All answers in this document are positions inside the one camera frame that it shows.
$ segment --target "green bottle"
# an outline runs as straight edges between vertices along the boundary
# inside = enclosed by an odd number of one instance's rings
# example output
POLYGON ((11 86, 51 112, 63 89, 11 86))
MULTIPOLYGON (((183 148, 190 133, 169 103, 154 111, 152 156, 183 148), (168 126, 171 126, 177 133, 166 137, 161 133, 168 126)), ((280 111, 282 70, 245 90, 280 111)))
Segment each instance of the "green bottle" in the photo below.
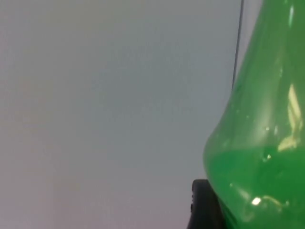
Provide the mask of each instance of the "green bottle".
POLYGON ((230 229, 305 228, 305 0, 265 0, 203 162, 230 229))

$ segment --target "black cable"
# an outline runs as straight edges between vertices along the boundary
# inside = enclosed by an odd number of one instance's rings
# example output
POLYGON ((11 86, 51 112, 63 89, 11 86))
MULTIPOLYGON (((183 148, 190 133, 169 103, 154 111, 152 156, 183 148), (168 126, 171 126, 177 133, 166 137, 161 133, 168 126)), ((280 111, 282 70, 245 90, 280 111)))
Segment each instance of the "black cable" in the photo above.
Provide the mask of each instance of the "black cable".
POLYGON ((239 14, 239 24, 238 24, 238 32, 237 32, 236 52, 235 52, 235 61, 234 61, 234 70, 233 70, 232 89, 233 89, 235 79, 236 79, 236 68, 237 68, 237 61, 238 61, 240 36, 241 36, 241 31, 242 31, 243 13, 244 13, 244 0, 241 0, 240 14, 239 14))

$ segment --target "white wall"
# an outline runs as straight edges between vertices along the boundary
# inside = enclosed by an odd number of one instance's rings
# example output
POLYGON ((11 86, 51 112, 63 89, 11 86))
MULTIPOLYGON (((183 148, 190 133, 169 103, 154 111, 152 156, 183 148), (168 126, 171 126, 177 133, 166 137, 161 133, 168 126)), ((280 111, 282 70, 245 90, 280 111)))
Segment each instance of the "white wall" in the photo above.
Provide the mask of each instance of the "white wall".
POLYGON ((0 228, 185 228, 239 0, 2 0, 0 228))

